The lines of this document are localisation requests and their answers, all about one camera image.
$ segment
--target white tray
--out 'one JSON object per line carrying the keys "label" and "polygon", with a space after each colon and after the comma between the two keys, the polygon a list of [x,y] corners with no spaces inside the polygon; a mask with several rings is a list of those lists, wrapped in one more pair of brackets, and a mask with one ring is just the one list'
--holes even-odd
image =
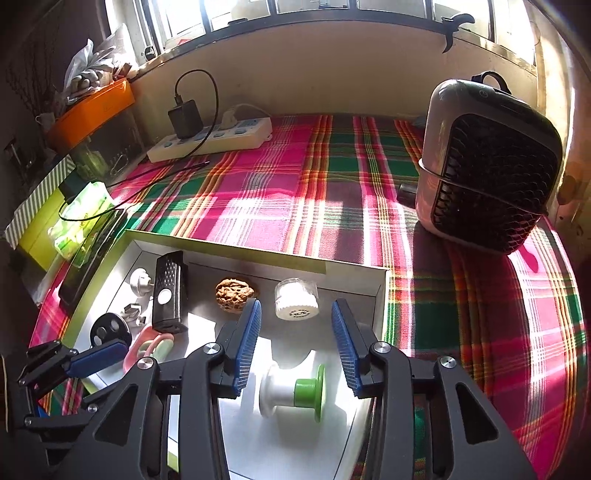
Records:
{"label": "white tray", "polygon": [[[109,306],[106,311],[118,313],[128,303],[136,301],[129,287],[129,276],[134,269],[145,268],[153,277],[158,256],[173,250],[175,248],[142,241],[132,242],[97,295],[74,347],[79,351],[90,347],[90,327],[105,312],[106,305]],[[252,252],[256,258],[258,251]],[[231,478],[348,480],[362,446],[369,401],[356,399],[346,385],[330,324],[330,309],[336,298],[345,298],[358,320],[372,325],[380,336],[387,271],[327,262],[332,269],[318,274],[194,251],[186,251],[185,262],[189,265],[189,331],[175,338],[174,349],[168,357],[170,360],[186,357],[205,343],[214,341],[225,322],[238,318],[222,311],[215,303],[213,292],[221,279],[233,273],[247,275],[260,290],[262,328],[248,385],[236,400],[220,400]],[[318,316],[301,322],[285,322],[275,316],[274,288],[278,280],[290,277],[317,282]],[[337,286],[344,286],[345,291],[334,288]],[[144,306],[150,321],[152,305],[148,301],[149,297],[146,297]],[[139,328],[132,328],[132,334],[135,338]],[[294,378],[313,377],[318,365],[325,365],[326,403],[320,424],[314,421],[311,409],[278,407],[271,418],[261,416],[258,391],[272,361],[278,362],[282,369],[293,369],[289,374]],[[89,386],[92,390],[103,388],[119,380],[123,374],[122,365],[114,365],[92,375],[88,379]],[[168,436],[169,464],[176,467],[178,397],[173,397],[171,402]]]}

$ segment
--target plaid blanket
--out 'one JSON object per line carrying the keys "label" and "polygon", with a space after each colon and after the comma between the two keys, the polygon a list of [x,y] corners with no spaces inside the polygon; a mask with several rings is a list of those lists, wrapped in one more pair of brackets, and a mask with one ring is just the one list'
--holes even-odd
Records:
{"label": "plaid blanket", "polygon": [[[390,268],[386,340],[407,355],[461,359],[539,478],[547,478],[578,437],[588,395],[569,261],[545,219],[508,257],[427,233],[414,209],[397,201],[397,185],[417,180],[421,145],[420,132],[404,121],[275,119],[273,138],[261,148],[210,155],[206,170],[180,172],[150,188],[135,201],[127,228]],[[172,168],[179,166],[127,182],[116,196]],[[63,275],[47,296],[32,344],[67,328],[56,292]],[[71,413],[81,392],[69,382],[45,406]]]}

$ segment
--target phone charger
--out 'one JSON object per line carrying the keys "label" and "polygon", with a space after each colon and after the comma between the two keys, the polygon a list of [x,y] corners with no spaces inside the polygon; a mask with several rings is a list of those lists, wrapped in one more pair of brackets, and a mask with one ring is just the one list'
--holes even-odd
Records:
{"label": "phone charger", "polygon": [[173,125],[174,133],[180,139],[191,138],[203,130],[203,120],[195,100],[189,100],[168,111],[168,117]]}

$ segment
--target window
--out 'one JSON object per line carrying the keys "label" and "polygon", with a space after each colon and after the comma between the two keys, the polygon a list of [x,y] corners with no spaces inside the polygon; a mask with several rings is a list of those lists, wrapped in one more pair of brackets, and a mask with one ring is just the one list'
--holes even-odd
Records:
{"label": "window", "polygon": [[359,0],[359,8],[427,18],[424,0]]}
{"label": "window", "polygon": [[450,18],[456,14],[470,14],[476,23],[463,24],[462,28],[481,37],[490,38],[491,10],[488,0],[434,0],[433,10],[435,20],[438,22],[442,17]]}
{"label": "window", "polygon": [[233,20],[254,20],[269,15],[267,0],[205,0],[205,10],[212,30],[225,28]]}
{"label": "window", "polygon": [[205,34],[198,1],[152,0],[152,7],[165,50]]}
{"label": "window", "polygon": [[[350,5],[354,5],[352,2],[355,2],[358,10],[350,8]],[[296,19],[296,13],[301,11],[318,11],[320,20],[335,19],[339,17],[338,13],[320,13],[334,9],[334,12],[346,11],[343,18],[349,20],[355,20],[357,16],[360,20],[374,20],[377,17],[375,13],[368,18],[367,10],[423,18],[428,21],[418,22],[417,26],[426,29],[430,28],[430,24],[434,25],[431,21],[441,22],[442,17],[450,18],[459,13],[471,14],[476,22],[463,24],[463,30],[505,47],[529,65],[535,63],[534,36],[525,0],[105,0],[105,4],[113,30],[122,22],[127,23],[136,56],[140,60],[144,49],[149,45],[155,46],[156,51],[170,50],[193,38],[204,36],[203,43],[208,43],[220,36],[231,36],[239,31],[249,30],[241,27],[226,30],[222,35],[212,35],[219,30],[232,28],[238,21],[271,17],[268,22],[251,24],[256,29],[263,25],[289,23],[291,20],[282,20],[280,17],[273,19],[273,16],[282,17],[281,14],[293,13],[294,15],[284,18]],[[116,18],[115,25],[111,18]],[[314,16],[302,18],[313,20]],[[384,15],[383,21],[396,22],[397,18]],[[462,36],[462,40],[491,49],[489,43],[471,40],[469,35]],[[514,57],[505,56],[522,65]]]}
{"label": "window", "polygon": [[319,8],[348,8],[348,0],[275,0],[277,13],[318,10]]}
{"label": "window", "polygon": [[534,64],[535,42],[523,0],[494,0],[496,42]]}

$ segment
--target walnut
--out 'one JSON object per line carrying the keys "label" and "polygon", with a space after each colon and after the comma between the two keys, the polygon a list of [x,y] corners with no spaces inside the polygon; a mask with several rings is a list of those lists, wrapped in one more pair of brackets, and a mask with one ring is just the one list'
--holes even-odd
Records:
{"label": "walnut", "polygon": [[216,302],[229,313],[241,314],[246,301],[258,292],[244,280],[224,278],[216,286]]}

